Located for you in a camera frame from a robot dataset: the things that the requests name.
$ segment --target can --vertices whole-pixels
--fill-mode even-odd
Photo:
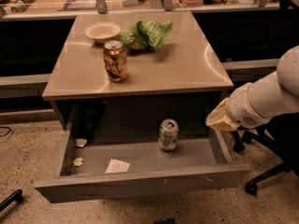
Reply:
[[[127,54],[122,42],[110,40],[104,44],[104,62],[111,81],[120,82],[128,77]]]
[[[173,119],[164,120],[159,129],[159,148],[171,151],[178,144],[178,124]]]

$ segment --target desk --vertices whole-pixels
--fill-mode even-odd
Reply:
[[[124,32],[139,20],[171,20],[173,31],[157,52],[128,55],[129,77],[110,82],[103,46],[84,29],[113,21]],[[58,203],[235,187],[249,167],[234,165],[221,134],[205,125],[207,94],[232,86],[191,12],[77,16],[43,93],[65,127],[58,172],[36,189]],[[179,147],[169,153],[156,133],[167,117],[180,126]],[[75,147],[81,136],[85,148]],[[75,157],[83,166],[73,166]],[[130,168],[107,174],[113,159]]]

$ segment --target speckled floor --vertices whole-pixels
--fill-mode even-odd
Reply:
[[[1,115],[0,126],[12,132],[0,138],[0,201],[16,189],[24,201],[0,213],[0,223],[137,223],[174,219],[193,223],[299,223],[299,178],[280,174],[259,185],[257,197],[244,191],[246,180],[279,159],[265,147],[247,146],[232,151],[236,163],[249,163],[251,172],[235,189],[213,189],[134,199],[51,204],[35,189],[37,180],[50,179],[56,167],[64,131],[49,110]]]

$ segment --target white piece of paper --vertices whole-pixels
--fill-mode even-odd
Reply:
[[[129,167],[130,167],[130,163],[128,162],[111,159],[105,171],[105,174],[128,172]]]

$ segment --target crumpled green bag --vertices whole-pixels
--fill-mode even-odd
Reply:
[[[171,21],[139,21],[121,37],[130,50],[154,51],[161,48],[172,30]]]

